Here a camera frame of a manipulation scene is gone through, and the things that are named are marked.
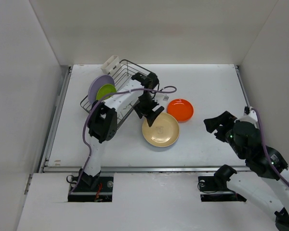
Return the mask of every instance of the orange plate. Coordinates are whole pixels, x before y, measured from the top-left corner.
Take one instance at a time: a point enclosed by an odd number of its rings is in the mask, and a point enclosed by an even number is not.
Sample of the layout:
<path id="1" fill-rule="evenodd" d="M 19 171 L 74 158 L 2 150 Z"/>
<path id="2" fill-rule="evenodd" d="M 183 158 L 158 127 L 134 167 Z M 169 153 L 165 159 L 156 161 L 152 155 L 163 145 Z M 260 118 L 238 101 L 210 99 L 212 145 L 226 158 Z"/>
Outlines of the orange plate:
<path id="1" fill-rule="evenodd" d="M 192 104 L 184 99 L 175 99 L 168 104 L 167 113 L 176 118 L 178 122 L 186 122 L 193 114 Z"/>

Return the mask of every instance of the plate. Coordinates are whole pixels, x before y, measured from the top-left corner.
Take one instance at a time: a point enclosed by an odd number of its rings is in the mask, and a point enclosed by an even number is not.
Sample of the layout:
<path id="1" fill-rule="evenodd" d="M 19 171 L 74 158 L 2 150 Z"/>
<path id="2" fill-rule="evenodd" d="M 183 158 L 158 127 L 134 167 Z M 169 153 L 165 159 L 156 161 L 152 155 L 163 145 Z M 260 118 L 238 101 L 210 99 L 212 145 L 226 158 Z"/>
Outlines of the plate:
<path id="1" fill-rule="evenodd" d="M 178 122 L 186 122 L 194 114 L 192 104 L 184 99 L 175 99 L 168 104 L 167 113 L 172 115 Z"/>
<path id="2" fill-rule="evenodd" d="M 153 125 L 149 127 L 144 120 L 142 126 L 143 135 L 146 141 L 156 147 L 168 147 L 179 138 L 180 127 L 178 121 L 165 112 L 159 114 Z"/>
<path id="3" fill-rule="evenodd" d="M 110 83 L 105 84 L 98 90 L 96 100 L 100 100 L 104 95 L 107 95 L 112 92 L 117 92 L 115 86 Z"/>
<path id="4" fill-rule="evenodd" d="M 88 101 L 93 104 L 96 100 L 97 92 L 105 84 L 115 84 L 114 79 L 110 75 L 102 75 L 96 78 L 89 87 Z"/>

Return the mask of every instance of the purple plate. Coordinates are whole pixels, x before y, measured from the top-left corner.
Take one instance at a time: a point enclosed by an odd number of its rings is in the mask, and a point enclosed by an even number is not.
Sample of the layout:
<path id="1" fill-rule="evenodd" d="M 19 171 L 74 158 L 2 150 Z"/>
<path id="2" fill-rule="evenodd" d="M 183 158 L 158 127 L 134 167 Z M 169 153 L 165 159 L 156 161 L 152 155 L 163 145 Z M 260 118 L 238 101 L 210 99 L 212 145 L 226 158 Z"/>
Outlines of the purple plate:
<path id="1" fill-rule="evenodd" d="M 115 85 L 115 81 L 110 75 L 102 75 L 92 82 L 88 91 L 88 100 L 90 104 L 93 104 L 96 101 L 98 90 L 105 84 Z"/>

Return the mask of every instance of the green plate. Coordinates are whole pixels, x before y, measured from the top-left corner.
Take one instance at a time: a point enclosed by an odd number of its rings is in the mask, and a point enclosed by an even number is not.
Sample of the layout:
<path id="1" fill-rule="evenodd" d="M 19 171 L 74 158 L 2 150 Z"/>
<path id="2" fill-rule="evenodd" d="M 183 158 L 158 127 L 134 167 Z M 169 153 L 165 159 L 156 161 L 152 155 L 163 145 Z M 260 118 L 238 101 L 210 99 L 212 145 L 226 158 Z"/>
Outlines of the green plate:
<path id="1" fill-rule="evenodd" d="M 103 85 L 97 92 L 96 100 L 100 100 L 104 95 L 107 95 L 109 93 L 117 92 L 114 85 L 108 83 Z"/>

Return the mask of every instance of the white wall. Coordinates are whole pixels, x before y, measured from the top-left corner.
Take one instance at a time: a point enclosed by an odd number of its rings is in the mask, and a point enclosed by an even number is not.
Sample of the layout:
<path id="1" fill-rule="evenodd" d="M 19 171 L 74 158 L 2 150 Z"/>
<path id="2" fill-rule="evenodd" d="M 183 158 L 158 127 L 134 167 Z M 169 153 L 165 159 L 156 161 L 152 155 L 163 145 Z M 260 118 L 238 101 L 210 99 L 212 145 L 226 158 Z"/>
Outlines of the white wall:
<path id="1" fill-rule="evenodd" d="M 0 0 L 0 231 L 15 228 L 61 69 L 28 0 Z"/>
<path id="2" fill-rule="evenodd" d="M 289 0 L 279 0 L 240 72 L 250 104 L 262 115 L 268 145 L 289 163 Z"/>
<path id="3" fill-rule="evenodd" d="M 239 64 L 277 0 L 30 0 L 61 64 Z"/>

